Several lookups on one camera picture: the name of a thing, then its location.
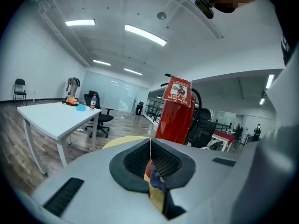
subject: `fire extinguisher label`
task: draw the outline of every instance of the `fire extinguisher label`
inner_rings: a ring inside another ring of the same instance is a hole
[[[190,108],[191,82],[177,77],[170,78],[162,99],[185,105]]]

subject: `red fire extinguisher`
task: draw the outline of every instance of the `red fire extinguisher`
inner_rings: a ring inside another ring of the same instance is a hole
[[[190,108],[169,100],[165,101],[159,126],[155,136],[156,139],[165,139],[182,145],[185,144],[188,134],[193,129],[196,121],[199,118],[201,110],[200,94],[196,89],[192,88],[191,90],[197,96],[197,100],[194,95],[191,96]],[[196,101],[198,102],[199,106],[195,118],[192,122]],[[150,160],[146,168],[146,175],[148,177],[150,177],[151,174],[150,166],[153,165],[153,162]]]

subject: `fluorescent ceiling light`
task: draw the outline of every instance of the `fluorescent ceiling light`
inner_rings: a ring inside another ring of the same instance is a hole
[[[66,21],[67,26],[95,25],[94,19]]]
[[[265,102],[265,98],[261,99],[260,105],[262,105]]]
[[[143,30],[141,30],[139,28],[132,27],[132,26],[130,26],[128,24],[125,25],[125,30],[129,31],[129,32],[136,33],[136,34],[141,35],[141,36],[143,36],[143,37],[145,37],[147,39],[150,39],[150,40],[152,40],[154,42],[157,42],[161,46],[164,46],[167,43],[167,41],[161,39],[160,37],[157,37],[157,36],[153,35],[152,33],[143,31]]]
[[[268,82],[267,82],[267,85],[266,85],[266,89],[270,88],[270,86],[272,84],[272,81],[273,81],[273,78],[274,78],[274,75],[269,75]]]
[[[136,72],[136,71],[133,71],[133,70],[129,70],[129,69],[126,69],[126,68],[125,68],[124,70],[126,70],[126,71],[130,71],[130,72],[132,72],[132,73],[135,73],[135,74],[137,74],[137,75],[142,76],[142,74],[139,73],[139,72]]]
[[[101,62],[101,61],[97,61],[97,60],[93,60],[93,62],[100,63],[100,64],[103,64],[103,65],[111,65],[111,64],[109,64],[109,63]]]

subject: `bottle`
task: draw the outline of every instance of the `bottle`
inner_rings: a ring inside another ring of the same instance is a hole
[[[95,108],[95,103],[96,103],[96,101],[97,101],[97,95],[93,95],[93,98],[92,98],[92,100],[91,100],[91,102],[90,102],[90,108],[91,108],[91,109],[94,109],[94,108]]]

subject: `wooden floor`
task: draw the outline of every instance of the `wooden floor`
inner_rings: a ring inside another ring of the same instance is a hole
[[[28,105],[49,102],[57,101],[28,102]],[[110,127],[109,137],[105,138],[105,134],[99,130],[96,149],[102,149],[109,141],[123,136],[140,135],[153,138],[156,135],[153,125],[143,116],[118,111],[111,111],[110,114],[114,119],[105,123],[105,126]],[[91,131],[92,128],[89,128],[87,131],[75,131],[72,134],[72,145],[68,146],[71,160],[90,152],[92,140],[88,136]],[[56,142],[34,127],[32,127],[32,135],[41,160],[48,169],[48,175],[52,176],[62,168]],[[25,138],[22,118],[17,113],[15,104],[0,104],[0,144],[3,173],[13,187],[30,194],[47,177],[40,172],[32,158]]]

